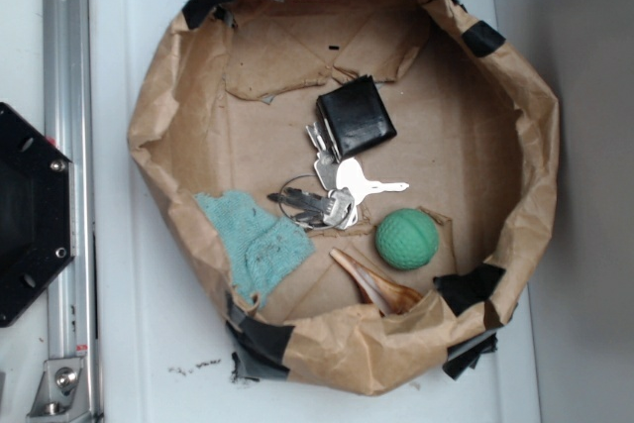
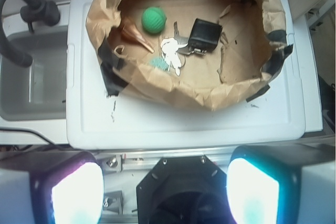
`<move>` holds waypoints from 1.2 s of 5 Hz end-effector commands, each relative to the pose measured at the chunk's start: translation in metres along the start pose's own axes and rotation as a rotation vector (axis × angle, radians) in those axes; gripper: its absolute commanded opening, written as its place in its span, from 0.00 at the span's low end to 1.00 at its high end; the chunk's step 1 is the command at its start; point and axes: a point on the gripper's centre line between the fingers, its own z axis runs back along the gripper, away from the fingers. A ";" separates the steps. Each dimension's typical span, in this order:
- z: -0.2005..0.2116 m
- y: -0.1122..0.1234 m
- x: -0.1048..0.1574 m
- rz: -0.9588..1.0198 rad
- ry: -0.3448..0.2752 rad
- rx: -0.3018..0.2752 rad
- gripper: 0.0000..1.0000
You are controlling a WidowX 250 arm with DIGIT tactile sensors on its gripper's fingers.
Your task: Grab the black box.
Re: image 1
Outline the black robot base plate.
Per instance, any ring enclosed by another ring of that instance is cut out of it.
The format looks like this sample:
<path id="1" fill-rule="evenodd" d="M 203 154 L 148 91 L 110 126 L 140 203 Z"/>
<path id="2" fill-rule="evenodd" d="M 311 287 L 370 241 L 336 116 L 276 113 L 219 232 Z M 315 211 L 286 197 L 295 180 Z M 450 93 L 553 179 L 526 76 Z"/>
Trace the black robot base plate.
<path id="1" fill-rule="evenodd" d="M 71 161 L 1 105 L 1 326 L 13 325 L 73 258 Z"/>

